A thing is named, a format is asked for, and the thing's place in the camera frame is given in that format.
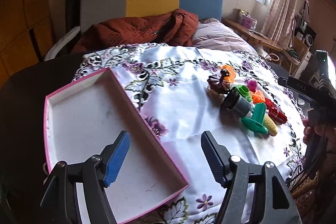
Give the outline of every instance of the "orange puffer jacket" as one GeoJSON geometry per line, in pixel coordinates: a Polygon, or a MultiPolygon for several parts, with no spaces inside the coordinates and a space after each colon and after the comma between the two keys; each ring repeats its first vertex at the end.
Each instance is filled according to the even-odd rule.
{"type": "Polygon", "coordinates": [[[197,25],[197,15],[182,9],[158,16],[114,18],[92,25],[72,52],[146,42],[192,46],[197,25]]]}

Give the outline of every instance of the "silver bolt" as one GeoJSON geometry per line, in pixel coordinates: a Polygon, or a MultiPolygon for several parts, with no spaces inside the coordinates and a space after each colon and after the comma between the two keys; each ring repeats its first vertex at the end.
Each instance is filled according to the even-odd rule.
{"type": "Polygon", "coordinates": [[[233,155],[233,156],[231,156],[231,160],[234,161],[234,162],[240,162],[240,157],[237,156],[237,155],[233,155]]]}
{"type": "Polygon", "coordinates": [[[100,156],[99,156],[99,155],[93,155],[93,156],[91,157],[91,160],[92,160],[92,161],[99,161],[99,160],[100,160],[100,156]]]}
{"type": "Polygon", "coordinates": [[[57,167],[59,168],[64,167],[64,165],[65,165],[65,161],[62,161],[62,160],[57,163],[57,167]]]}
{"type": "Polygon", "coordinates": [[[266,162],[266,167],[267,168],[273,168],[274,167],[274,163],[272,163],[271,161],[266,162]]]}

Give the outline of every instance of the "green plastic toy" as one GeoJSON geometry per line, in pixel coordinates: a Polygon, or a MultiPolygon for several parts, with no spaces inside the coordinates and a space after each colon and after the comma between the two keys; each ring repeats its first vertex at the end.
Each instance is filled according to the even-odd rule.
{"type": "Polygon", "coordinates": [[[252,102],[252,95],[250,90],[245,85],[233,85],[236,87],[241,96],[243,96],[249,103],[252,102]]]}
{"type": "Polygon", "coordinates": [[[264,103],[256,104],[253,110],[252,118],[243,117],[240,122],[254,133],[267,134],[268,130],[263,126],[266,105],[264,103]]]}

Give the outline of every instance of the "pink curtain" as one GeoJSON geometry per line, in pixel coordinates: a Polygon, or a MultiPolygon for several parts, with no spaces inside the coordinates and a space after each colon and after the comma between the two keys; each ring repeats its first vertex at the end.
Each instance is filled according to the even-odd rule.
{"type": "Polygon", "coordinates": [[[296,0],[273,0],[261,31],[285,50],[291,39],[295,6],[296,0]]]}

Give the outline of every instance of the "person's hand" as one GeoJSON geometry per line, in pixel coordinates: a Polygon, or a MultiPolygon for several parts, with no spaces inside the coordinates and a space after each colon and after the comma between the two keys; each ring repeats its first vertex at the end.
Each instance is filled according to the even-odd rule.
{"type": "MultiPolygon", "coordinates": [[[[305,126],[303,130],[304,133],[303,142],[305,144],[308,144],[312,133],[312,129],[311,127],[308,126],[308,119],[303,119],[302,122],[303,125],[305,126]]],[[[325,129],[325,125],[319,124],[318,126],[315,126],[314,129],[316,134],[319,136],[323,136],[325,131],[325,135],[329,139],[329,142],[333,143],[336,146],[336,128],[334,128],[333,126],[327,126],[327,128],[325,129]]]]}

